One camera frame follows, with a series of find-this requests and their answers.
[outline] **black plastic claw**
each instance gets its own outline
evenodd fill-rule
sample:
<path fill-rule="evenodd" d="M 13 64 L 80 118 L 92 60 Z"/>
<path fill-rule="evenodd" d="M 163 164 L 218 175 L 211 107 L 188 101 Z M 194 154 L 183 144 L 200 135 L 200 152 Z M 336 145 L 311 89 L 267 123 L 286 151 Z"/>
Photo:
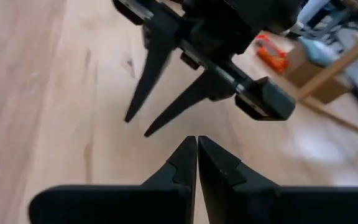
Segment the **black plastic claw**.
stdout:
<path fill-rule="evenodd" d="M 144 136 L 149 137 L 189 107 L 203 101 L 211 94 L 214 77 L 205 70 L 178 98 L 165 109 L 150 125 Z"/>
<path fill-rule="evenodd" d="M 197 140 L 187 136 L 177 147 L 167 162 L 142 186 L 161 186 L 167 184 L 182 184 L 195 188 L 197 169 Z"/>
<path fill-rule="evenodd" d="M 188 189 L 185 195 L 185 223 L 193 223 L 197 176 L 197 140 L 194 136 L 186 139 L 169 157 L 167 162 L 142 187 L 169 187 L 180 185 Z"/>
<path fill-rule="evenodd" d="M 242 197 L 239 199 L 236 187 L 258 192 L 265 189 L 274 190 L 277 184 L 247 167 L 239 158 L 206 136 L 198 138 L 198 167 L 210 223 L 263 223 L 268 218 L 264 215 L 269 208 L 256 212 L 250 210 L 253 207 L 270 206 L 274 195 L 258 195 L 255 200 L 250 200 L 255 205 L 248 207 L 249 200 Z"/>
<path fill-rule="evenodd" d="M 150 37 L 146 37 L 149 52 L 143 74 L 137 84 L 125 117 L 126 122 L 130 122 L 140 110 L 140 107 L 142 107 L 144 101 L 159 80 L 171 52 L 177 46 L 175 33 L 178 30 L 178 22 L 168 14 L 158 11 L 150 21 L 145 22 L 144 26 L 147 26 L 150 31 L 148 33 Z"/>

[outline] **black mechanical arm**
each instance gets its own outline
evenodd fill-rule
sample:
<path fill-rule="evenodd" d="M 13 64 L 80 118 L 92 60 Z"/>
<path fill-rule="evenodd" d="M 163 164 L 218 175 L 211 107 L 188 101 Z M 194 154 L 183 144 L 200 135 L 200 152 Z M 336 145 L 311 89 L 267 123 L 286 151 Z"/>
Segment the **black mechanical arm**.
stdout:
<path fill-rule="evenodd" d="M 302 0 L 184 0 L 179 16 L 154 0 L 112 0 L 116 9 L 135 25 L 142 25 L 148 49 L 143 74 L 129 105 L 125 121 L 140 110 L 159 80 L 170 54 L 181 48 L 181 59 L 204 72 L 151 124 L 145 136 L 204 99 L 235 102 L 251 118 L 261 121 L 288 119 L 294 100 L 269 78 L 253 80 L 231 59 L 242 54 L 262 30 L 290 28 Z"/>

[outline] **orange package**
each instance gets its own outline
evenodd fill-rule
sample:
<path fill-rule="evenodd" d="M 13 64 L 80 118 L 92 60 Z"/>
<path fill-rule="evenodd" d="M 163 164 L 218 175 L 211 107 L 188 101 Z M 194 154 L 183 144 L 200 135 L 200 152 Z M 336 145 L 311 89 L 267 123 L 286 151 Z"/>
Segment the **orange package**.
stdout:
<path fill-rule="evenodd" d="M 267 35 L 258 35 L 257 40 L 257 55 L 272 69 L 279 74 L 282 74 L 288 67 L 287 53 L 275 46 Z"/>

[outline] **hardwood floor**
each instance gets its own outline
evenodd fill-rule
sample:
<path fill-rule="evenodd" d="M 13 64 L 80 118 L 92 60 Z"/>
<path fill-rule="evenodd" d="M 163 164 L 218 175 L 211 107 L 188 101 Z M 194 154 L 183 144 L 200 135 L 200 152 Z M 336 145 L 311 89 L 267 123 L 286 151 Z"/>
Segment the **hardwood floor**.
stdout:
<path fill-rule="evenodd" d="M 109 0 L 0 0 L 0 223 L 26 223 L 28 202 L 53 185 L 140 184 L 187 135 L 209 136 L 279 184 L 358 185 L 358 134 L 301 105 L 286 122 L 263 123 L 233 100 L 204 101 L 144 138 L 201 70 L 174 52 L 126 124 L 145 57 L 140 40 Z M 253 78 L 288 85 L 252 47 L 235 62 Z M 352 96 L 329 107 L 358 122 Z M 207 223 L 200 189 L 195 223 Z"/>

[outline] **wooden frame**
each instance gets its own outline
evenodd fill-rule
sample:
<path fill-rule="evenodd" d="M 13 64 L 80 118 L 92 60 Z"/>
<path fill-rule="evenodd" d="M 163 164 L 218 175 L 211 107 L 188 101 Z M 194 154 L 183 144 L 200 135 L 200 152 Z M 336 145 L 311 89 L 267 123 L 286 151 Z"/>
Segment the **wooden frame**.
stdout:
<path fill-rule="evenodd" d="M 358 59 L 358 42 L 351 48 L 344 56 L 336 60 L 331 66 L 321 71 L 317 76 L 311 79 L 307 84 L 305 84 L 296 95 L 296 100 L 311 110 L 324 115 L 333 121 L 345 125 L 348 128 L 358 132 L 358 125 L 353 124 L 352 122 L 338 117 L 336 114 L 324 108 L 323 105 L 320 105 L 318 102 L 313 101 L 309 96 L 318 90 L 324 83 L 328 80 L 339 75 L 348 65 Z"/>

